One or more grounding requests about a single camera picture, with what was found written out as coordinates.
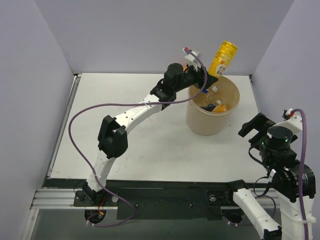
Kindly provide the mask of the clear plastic bottle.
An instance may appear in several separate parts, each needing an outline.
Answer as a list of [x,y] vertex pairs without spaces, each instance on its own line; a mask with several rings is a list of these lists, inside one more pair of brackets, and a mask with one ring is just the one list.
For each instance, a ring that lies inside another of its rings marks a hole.
[[220,105],[222,102],[217,96],[217,93],[219,92],[219,90],[220,88],[217,86],[213,86],[211,90],[208,90],[200,106],[202,108],[206,108],[208,105],[214,105],[214,106]]

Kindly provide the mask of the orange bottle with blue label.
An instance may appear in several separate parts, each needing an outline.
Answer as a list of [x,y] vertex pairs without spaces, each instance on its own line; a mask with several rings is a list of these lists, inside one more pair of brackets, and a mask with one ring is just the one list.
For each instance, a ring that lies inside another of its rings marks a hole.
[[217,100],[214,103],[214,108],[211,112],[212,113],[224,113],[224,112],[227,112],[228,110],[229,110],[229,107],[227,104],[222,103],[221,100]]

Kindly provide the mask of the blue label water bottle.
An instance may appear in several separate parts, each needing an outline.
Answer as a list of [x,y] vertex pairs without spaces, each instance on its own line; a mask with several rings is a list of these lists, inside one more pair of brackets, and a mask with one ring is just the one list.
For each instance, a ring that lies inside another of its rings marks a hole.
[[201,106],[201,108],[207,112],[212,112],[215,109],[216,105],[213,103],[208,104],[207,106]]

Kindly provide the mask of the tan round bin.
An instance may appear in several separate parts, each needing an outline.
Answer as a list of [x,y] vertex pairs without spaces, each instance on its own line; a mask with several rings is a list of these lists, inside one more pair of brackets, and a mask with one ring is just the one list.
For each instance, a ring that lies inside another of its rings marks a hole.
[[240,103],[240,91],[236,84],[225,76],[220,76],[213,86],[219,87],[217,93],[218,99],[222,103],[228,105],[228,111],[223,113],[214,113],[203,110],[201,103],[205,99],[206,93],[199,93],[195,86],[188,89],[188,96],[192,97],[188,102],[186,109],[186,123],[188,127],[195,133],[202,136],[212,136],[220,132],[226,125],[231,113]]

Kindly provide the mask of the yellow bottle with blue cap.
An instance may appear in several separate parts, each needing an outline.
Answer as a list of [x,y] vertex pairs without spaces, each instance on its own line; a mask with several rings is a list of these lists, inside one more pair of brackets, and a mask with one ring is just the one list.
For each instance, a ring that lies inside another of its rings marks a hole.
[[204,93],[208,93],[210,87],[213,85],[213,83],[210,83],[210,77],[214,77],[218,79],[220,76],[223,75],[223,73],[228,68],[229,64],[231,63],[233,57],[236,55],[238,50],[238,47],[229,41],[224,41],[218,51],[216,52],[208,70],[208,77],[207,77],[207,86],[203,90]]

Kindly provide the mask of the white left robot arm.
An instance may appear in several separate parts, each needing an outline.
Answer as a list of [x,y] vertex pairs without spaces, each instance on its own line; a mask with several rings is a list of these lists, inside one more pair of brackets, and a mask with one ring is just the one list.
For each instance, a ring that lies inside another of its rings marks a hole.
[[179,63],[172,63],[163,78],[138,106],[115,117],[104,117],[97,137],[99,152],[93,166],[94,172],[82,188],[87,197],[94,201],[105,187],[113,163],[128,149],[128,135],[136,126],[168,107],[176,100],[177,92],[190,86],[207,90],[217,81],[216,75],[206,73],[199,67],[184,68]]

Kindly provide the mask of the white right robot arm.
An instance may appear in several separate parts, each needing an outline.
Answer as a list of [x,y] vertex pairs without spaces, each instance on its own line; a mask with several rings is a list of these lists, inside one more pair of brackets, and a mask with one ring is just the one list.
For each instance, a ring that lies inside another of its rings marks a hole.
[[273,188],[279,202],[281,224],[259,204],[258,195],[243,180],[228,183],[233,203],[247,216],[262,240],[311,240],[312,215],[316,195],[316,177],[305,164],[307,121],[302,109],[286,109],[283,121],[275,123],[258,113],[242,125],[238,135],[245,137],[252,130],[257,134],[249,140],[250,149],[259,151],[268,180],[264,197]]

